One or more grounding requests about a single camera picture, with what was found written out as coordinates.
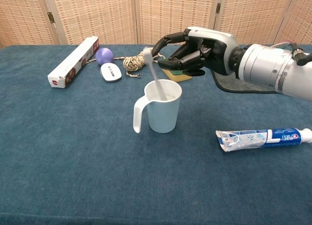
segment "cup handle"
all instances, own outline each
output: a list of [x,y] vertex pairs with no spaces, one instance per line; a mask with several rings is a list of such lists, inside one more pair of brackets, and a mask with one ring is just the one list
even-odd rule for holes
[[133,111],[133,129],[136,133],[140,133],[141,131],[141,122],[142,122],[142,112],[145,106],[147,106],[150,101],[146,96],[139,98],[134,107]]

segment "white cup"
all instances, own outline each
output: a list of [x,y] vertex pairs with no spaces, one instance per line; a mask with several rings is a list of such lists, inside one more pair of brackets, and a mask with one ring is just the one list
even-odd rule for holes
[[136,133],[141,130],[142,111],[147,107],[148,121],[151,129],[158,133],[167,133],[175,128],[180,106],[182,88],[172,80],[158,80],[167,97],[161,101],[155,81],[144,88],[144,96],[139,98],[134,106],[133,129]]

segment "white toothbrush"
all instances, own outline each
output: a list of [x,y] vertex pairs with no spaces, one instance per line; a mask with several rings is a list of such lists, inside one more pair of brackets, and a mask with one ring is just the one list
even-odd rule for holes
[[154,77],[155,84],[156,84],[156,88],[157,88],[157,90],[158,90],[160,100],[161,100],[161,101],[166,101],[166,100],[167,100],[167,97],[166,97],[166,95],[165,95],[164,90],[162,89],[162,86],[161,86],[160,82],[158,81],[156,72],[155,72],[154,67],[153,67],[153,56],[152,56],[152,52],[151,52],[151,50],[150,50],[148,47],[145,47],[145,48],[143,49],[143,58],[144,58],[144,61],[149,65],[149,67],[150,67],[150,69],[151,69],[151,73],[152,73],[152,75],[153,75],[153,77]]

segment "box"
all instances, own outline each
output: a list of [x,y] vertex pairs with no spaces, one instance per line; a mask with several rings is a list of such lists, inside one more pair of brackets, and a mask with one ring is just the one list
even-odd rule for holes
[[87,37],[48,75],[50,85],[65,88],[98,48],[98,37]]

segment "robot finger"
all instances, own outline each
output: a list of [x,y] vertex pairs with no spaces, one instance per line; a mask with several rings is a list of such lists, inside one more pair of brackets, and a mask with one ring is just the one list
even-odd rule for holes
[[201,51],[197,50],[181,59],[175,57],[171,60],[160,60],[158,65],[166,70],[182,70],[185,75],[201,76],[205,74],[205,71],[200,70],[204,66],[204,58],[201,55]]
[[181,59],[186,55],[192,53],[189,42],[185,42],[181,47],[179,47],[168,59],[172,60],[174,58]]
[[170,43],[181,43],[188,40],[189,29],[185,29],[183,32],[172,33],[161,38],[152,49],[152,56],[157,55],[161,49]]

